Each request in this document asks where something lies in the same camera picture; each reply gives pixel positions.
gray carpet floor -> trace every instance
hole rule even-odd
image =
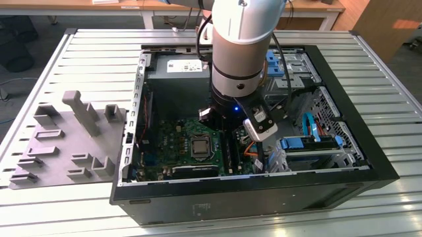
[[[195,18],[195,16],[191,17],[188,29],[193,28]],[[37,78],[40,76],[66,28],[144,28],[141,17],[137,16],[60,16],[57,18],[58,23],[56,25],[49,24],[45,16],[32,16],[30,19],[38,32],[38,39],[28,43],[26,48],[34,58],[36,63],[29,70],[21,73],[9,73],[2,67],[0,67],[0,83],[13,78]],[[171,21],[177,27],[181,28],[184,20],[185,17],[177,17]],[[171,28],[169,25],[164,24],[160,17],[155,17],[153,22],[155,28],[157,29]],[[422,102],[422,53],[412,52],[406,46],[403,46],[387,66],[418,101]],[[4,85],[4,88],[10,94],[10,100],[8,102],[0,101],[0,123],[16,117],[33,84],[34,80],[28,79],[18,80]],[[0,124],[0,142],[5,136],[10,124],[10,122]]]

aluminum extrusion table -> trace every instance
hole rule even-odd
[[[400,175],[384,188],[330,211],[140,228],[111,206],[111,183],[10,190],[8,178],[26,148],[38,104],[57,110],[64,90],[80,90],[95,108],[131,106],[143,44],[195,43],[195,33],[77,30],[64,35],[0,146],[1,236],[419,236],[422,233],[422,107],[359,36],[284,31],[283,44],[316,44]]]

blue latch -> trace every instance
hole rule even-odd
[[[280,140],[280,144],[281,144],[281,148],[283,148],[283,149],[287,149],[287,148],[288,148],[285,139],[281,139],[281,140]]]
[[[300,137],[289,137],[289,138],[285,138],[285,140],[287,140],[288,148],[296,149],[296,148],[304,147]]]
[[[336,135],[336,136],[334,137],[334,139],[335,139],[335,141],[336,141],[338,146],[339,146],[339,147],[343,147],[343,139],[342,139],[342,137],[340,137],[339,135]]]
[[[268,62],[268,68],[267,68],[267,76],[268,77],[281,77],[284,76],[284,71],[280,70],[277,66],[277,58],[273,55],[273,52],[271,50],[265,53],[265,60]]]

